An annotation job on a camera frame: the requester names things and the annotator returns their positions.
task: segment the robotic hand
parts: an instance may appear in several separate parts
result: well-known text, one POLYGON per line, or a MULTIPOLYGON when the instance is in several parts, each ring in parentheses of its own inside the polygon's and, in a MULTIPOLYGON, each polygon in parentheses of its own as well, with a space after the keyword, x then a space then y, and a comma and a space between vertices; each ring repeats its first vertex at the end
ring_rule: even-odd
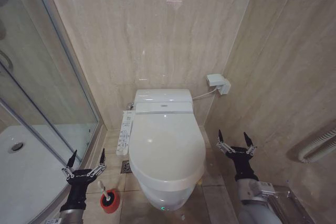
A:
POLYGON ((237 172, 235 176, 236 181, 244 178, 250 178, 259 181, 258 177, 254 174, 254 171, 249 164, 249 160, 253 157, 257 147, 253 146, 252 140, 245 132, 244 137, 248 149, 244 147, 230 147, 224 143, 221 130, 219 130, 217 147, 219 147, 219 149, 234 162, 237 172))
POLYGON ((46 223, 57 224, 82 224, 83 213, 86 208, 86 191, 90 183, 106 169, 105 164, 105 150, 100 157, 100 162, 94 169, 72 170, 75 163, 77 150, 69 159, 65 168, 62 168, 68 184, 71 185, 70 193, 67 202, 61 207, 58 219, 47 220, 46 223))
POLYGON ((238 197, 243 204, 238 215, 241 224, 281 224, 279 218, 268 208, 267 197, 274 195, 275 190, 271 183, 260 182, 250 166, 256 146, 244 132, 248 148, 229 146, 224 143, 221 131, 218 132, 219 149, 232 159, 236 168, 236 182, 238 197))

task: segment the label on robot arm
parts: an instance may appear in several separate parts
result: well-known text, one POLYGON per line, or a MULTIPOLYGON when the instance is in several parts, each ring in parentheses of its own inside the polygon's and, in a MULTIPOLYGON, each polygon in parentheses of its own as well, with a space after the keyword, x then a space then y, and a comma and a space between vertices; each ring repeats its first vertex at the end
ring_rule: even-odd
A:
POLYGON ((46 220, 45 224, 61 224, 62 218, 46 220))
POLYGON ((115 151, 118 156, 125 156, 128 153, 128 146, 131 137, 132 122, 134 119, 134 115, 135 115, 134 110, 124 111, 124 116, 122 118, 120 135, 118 140, 118 146, 115 151))

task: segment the toilet lid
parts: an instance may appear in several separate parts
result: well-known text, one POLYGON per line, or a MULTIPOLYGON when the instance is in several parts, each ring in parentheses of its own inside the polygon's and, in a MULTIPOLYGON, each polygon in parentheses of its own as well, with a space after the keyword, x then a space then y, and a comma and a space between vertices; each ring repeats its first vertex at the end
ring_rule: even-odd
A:
POLYGON ((136 114, 129 154, 133 174, 156 190, 186 189, 204 173, 205 145, 193 113, 136 114))

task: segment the white toilet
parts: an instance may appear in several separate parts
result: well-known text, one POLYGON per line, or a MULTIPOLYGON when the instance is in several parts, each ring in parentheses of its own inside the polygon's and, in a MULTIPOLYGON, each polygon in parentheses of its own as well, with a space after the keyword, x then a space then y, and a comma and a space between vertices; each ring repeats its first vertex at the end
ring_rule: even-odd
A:
POLYGON ((204 173, 205 145, 188 89, 138 90, 129 144, 130 166, 160 210, 184 205, 204 173))

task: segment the red toilet brush holder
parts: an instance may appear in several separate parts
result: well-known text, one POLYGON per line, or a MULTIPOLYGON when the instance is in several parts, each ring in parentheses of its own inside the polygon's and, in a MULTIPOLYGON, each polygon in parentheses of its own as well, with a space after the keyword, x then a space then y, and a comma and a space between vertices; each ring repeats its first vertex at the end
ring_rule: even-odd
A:
POLYGON ((118 209, 120 196, 114 189, 108 190, 107 194, 110 196, 110 200, 107 201, 103 194, 100 198, 100 205, 106 213, 111 214, 118 209))

